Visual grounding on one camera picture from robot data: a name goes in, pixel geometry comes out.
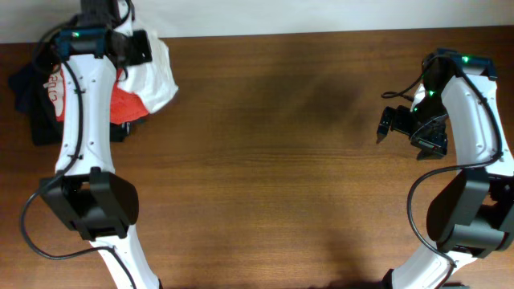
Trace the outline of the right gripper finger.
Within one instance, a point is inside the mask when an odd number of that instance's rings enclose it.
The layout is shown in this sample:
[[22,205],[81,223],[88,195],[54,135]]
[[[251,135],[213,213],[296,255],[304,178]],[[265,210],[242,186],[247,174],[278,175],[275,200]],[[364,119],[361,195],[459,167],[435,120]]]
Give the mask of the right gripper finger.
[[417,161],[438,160],[442,158],[442,154],[438,150],[421,149],[416,156]]
[[387,137],[395,114],[396,110],[394,108],[386,107],[383,110],[377,127],[377,144],[381,143]]

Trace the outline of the white t-shirt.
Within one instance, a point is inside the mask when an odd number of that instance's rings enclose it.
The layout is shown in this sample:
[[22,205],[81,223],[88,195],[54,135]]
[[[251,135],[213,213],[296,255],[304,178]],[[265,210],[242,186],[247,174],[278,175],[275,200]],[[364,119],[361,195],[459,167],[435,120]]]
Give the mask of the white t-shirt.
[[168,46],[158,38],[157,32],[140,20],[133,23],[134,30],[144,30],[149,38],[153,60],[128,68],[128,79],[116,86],[123,92],[134,94],[146,111],[154,114],[167,105],[178,91],[169,58]]

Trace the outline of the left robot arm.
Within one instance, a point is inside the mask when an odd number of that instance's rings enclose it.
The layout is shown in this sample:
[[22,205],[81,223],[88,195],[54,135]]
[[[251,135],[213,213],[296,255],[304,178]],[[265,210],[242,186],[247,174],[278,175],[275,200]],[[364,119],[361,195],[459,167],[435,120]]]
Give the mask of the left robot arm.
[[110,149],[112,90],[121,68],[148,63],[143,30],[73,27],[55,39],[64,88],[63,138],[55,176],[38,195],[54,215],[100,253],[119,288],[160,288],[137,237],[137,190],[118,177]]

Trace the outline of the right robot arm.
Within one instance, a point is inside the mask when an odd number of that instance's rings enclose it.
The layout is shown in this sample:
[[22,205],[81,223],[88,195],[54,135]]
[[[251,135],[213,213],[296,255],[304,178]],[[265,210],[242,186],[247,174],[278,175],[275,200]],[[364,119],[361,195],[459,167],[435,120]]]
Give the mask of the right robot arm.
[[453,144],[454,179],[434,198],[420,247],[389,270],[384,288],[448,288],[460,268],[507,250],[513,242],[513,155],[496,102],[497,73],[489,58],[439,48],[422,61],[421,75],[400,92],[409,106],[384,109],[377,139],[400,132],[439,159]]

